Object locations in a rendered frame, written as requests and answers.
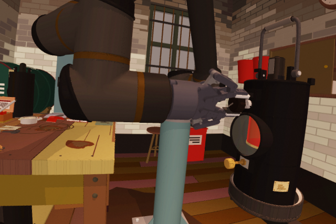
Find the barred window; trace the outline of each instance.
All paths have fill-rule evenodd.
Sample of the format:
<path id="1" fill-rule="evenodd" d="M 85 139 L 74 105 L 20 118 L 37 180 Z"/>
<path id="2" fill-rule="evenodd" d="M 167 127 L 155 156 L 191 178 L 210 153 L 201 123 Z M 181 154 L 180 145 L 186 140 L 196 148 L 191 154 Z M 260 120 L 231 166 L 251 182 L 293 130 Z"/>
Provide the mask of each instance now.
<path id="1" fill-rule="evenodd" d="M 195 70 L 188 13 L 152 5 L 148 32 L 146 72 Z"/>

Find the brass knob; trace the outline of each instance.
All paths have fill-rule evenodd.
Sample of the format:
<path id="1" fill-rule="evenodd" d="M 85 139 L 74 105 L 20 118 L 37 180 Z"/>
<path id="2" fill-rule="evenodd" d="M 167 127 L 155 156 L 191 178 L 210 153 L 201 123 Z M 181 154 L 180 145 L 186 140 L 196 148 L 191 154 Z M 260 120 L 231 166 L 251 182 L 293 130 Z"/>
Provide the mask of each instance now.
<path id="1" fill-rule="evenodd" d="M 224 160 L 224 165 L 226 169 L 232 169 L 235 168 L 236 165 L 241 164 L 241 165 L 246 165 L 246 160 L 242 159 L 241 161 L 235 161 L 232 158 L 227 158 Z"/>

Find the yellow label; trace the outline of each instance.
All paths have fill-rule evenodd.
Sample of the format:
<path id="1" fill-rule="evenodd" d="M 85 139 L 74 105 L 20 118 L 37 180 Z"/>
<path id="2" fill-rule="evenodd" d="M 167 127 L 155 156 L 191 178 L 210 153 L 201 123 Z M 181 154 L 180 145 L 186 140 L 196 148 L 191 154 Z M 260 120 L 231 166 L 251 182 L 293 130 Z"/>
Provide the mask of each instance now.
<path id="1" fill-rule="evenodd" d="M 273 191 L 286 192 L 289 188 L 289 182 L 274 181 Z"/>

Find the green machine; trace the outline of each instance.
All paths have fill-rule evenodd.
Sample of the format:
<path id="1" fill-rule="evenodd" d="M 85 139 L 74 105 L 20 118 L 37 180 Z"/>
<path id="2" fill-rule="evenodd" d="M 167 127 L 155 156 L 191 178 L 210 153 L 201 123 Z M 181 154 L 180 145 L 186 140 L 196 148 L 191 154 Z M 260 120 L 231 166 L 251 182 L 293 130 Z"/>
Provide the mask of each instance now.
<path id="1" fill-rule="evenodd" d="M 8 72 L 15 67 L 18 69 L 19 65 L 11 62 L 0 62 L 0 97 L 8 96 Z M 31 73 L 35 74 L 33 112 L 40 113 L 45 108 L 54 106 L 56 81 L 51 74 L 41 69 L 31 68 Z"/>

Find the robotic hand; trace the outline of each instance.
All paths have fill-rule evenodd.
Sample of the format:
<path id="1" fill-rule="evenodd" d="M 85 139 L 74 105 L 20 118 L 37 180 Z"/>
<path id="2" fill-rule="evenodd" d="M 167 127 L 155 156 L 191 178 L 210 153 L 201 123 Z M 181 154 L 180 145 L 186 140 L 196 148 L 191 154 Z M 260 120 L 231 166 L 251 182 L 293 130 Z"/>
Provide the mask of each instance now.
<path id="1" fill-rule="evenodd" d="M 191 118 L 194 129 L 202 129 L 220 123 L 226 116 L 238 116 L 243 109 L 249 109 L 250 95 L 229 77 L 210 69 L 209 77 L 203 82 L 170 80 L 173 101 L 167 119 L 186 120 Z M 224 84 L 225 87 L 212 87 L 211 84 Z M 229 108 L 219 108 L 216 104 L 229 98 Z"/>

